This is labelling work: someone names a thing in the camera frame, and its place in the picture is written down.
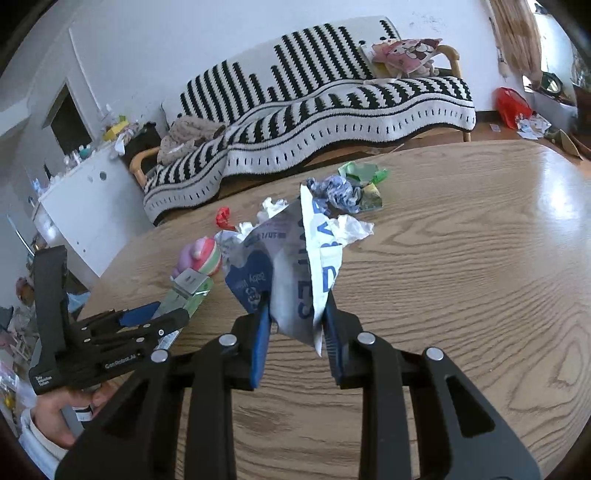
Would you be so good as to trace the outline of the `person left hand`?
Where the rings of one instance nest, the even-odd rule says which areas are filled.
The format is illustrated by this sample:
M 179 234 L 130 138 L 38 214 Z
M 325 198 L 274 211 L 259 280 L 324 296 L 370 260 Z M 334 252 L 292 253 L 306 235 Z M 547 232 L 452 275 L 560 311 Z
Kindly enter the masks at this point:
M 69 388 L 51 391 L 37 398 L 31 419 L 47 440 L 69 449 L 77 438 L 71 428 L 73 421 L 77 420 L 76 411 L 90 409 L 90 419 L 93 419 L 117 389 L 115 383 L 105 382 L 93 391 Z

